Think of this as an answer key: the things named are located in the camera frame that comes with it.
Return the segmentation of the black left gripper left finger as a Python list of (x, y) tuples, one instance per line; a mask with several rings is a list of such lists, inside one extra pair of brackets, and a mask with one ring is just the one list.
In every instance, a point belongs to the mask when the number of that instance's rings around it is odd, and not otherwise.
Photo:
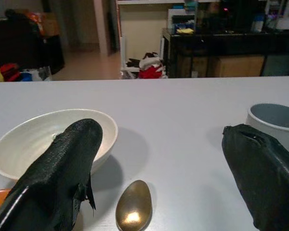
[(95, 202), (93, 160), (103, 130), (90, 118), (69, 125), (16, 182), (0, 206), (0, 231), (70, 231), (83, 201)]

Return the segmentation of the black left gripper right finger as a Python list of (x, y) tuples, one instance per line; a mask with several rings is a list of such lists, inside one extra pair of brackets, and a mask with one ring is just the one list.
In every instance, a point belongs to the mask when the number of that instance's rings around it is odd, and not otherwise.
[(273, 136), (239, 124), (223, 129), (223, 154), (260, 231), (289, 231), (289, 152)]

